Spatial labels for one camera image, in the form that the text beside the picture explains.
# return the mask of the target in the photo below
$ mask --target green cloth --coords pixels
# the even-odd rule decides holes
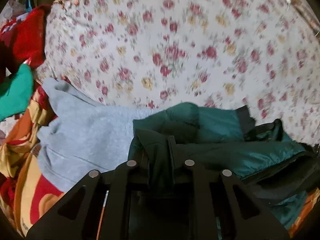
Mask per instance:
[[[29,65],[21,64],[17,73],[0,84],[0,121],[22,113],[29,104],[33,91],[33,77]]]
[[[295,161],[295,157],[305,152],[302,145],[292,141],[282,131],[281,125],[275,125],[273,130],[246,141],[248,138],[244,139],[235,110],[182,103],[143,120],[134,120],[133,129],[134,139],[128,159],[132,159],[137,150],[145,151],[149,159],[149,185],[155,195],[170,195],[172,192],[171,154],[175,150],[177,153],[183,152],[189,159],[203,164],[207,169],[233,171],[250,185],[250,189],[255,187],[253,192],[261,199],[268,202],[273,200],[275,203],[284,201],[273,209],[284,225],[297,217],[306,199],[304,190],[300,191],[300,195],[292,195],[304,181],[301,178],[308,175],[307,171],[306,174],[300,174],[299,178],[293,178],[293,182],[286,176],[283,184],[285,190],[277,187],[269,190],[268,187],[272,185],[259,185],[260,181],[265,182],[266,178],[282,171]],[[281,141],[276,140],[279,133],[283,133]],[[169,135],[174,136],[174,145],[168,140]],[[290,205],[284,200],[288,196],[291,197],[288,200]]]

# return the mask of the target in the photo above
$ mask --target triangular cutout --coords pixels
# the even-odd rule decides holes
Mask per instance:
[[[242,191],[242,189],[234,185],[233,191],[237,198],[241,215],[243,219],[249,219],[251,217],[259,215],[260,211],[256,205],[249,199],[249,197]]]
[[[77,193],[58,210],[58,214],[70,220],[75,220],[84,196],[85,187],[81,187]]]

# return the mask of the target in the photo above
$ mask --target black metal bracket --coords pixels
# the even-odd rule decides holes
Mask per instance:
[[[135,200],[139,199],[137,195],[140,196],[139,201],[142,198],[152,199],[148,193],[148,158],[144,152],[136,152],[134,160],[120,164],[113,171],[90,171],[31,227],[26,239],[96,239],[107,191],[99,240],[174,239],[175,231],[178,231],[175,239],[289,239],[281,223],[231,171],[207,170],[183,154],[176,153],[175,149],[171,151],[174,174],[172,200],[177,204],[169,210],[160,208],[159,211],[159,203],[163,200],[153,199],[153,207],[157,211],[152,215],[156,218],[153,220],[148,214],[149,218],[142,222],[144,229],[139,237],[131,228],[137,219],[133,213],[137,212],[140,216],[143,205]],[[169,203],[171,199],[166,198],[165,201]],[[161,212],[167,215],[168,219],[164,220],[169,225],[166,221],[160,221]],[[172,217],[179,212],[183,223],[175,224]]]

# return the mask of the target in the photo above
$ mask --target bedsheet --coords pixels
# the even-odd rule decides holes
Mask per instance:
[[[320,141],[319,43],[284,0],[69,0],[47,18],[35,76],[106,105],[250,107]]]

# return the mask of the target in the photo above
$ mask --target dark green jacket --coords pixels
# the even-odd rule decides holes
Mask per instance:
[[[136,150],[147,153],[150,188],[156,195],[172,192],[170,150],[175,149],[207,169],[233,171],[288,227],[305,202],[306,190],[319,179],[316,155],[292,141],[280,120],[254,127],[247,107],[221,110],[182,103],[134,120],[133,128],[129,159]]]

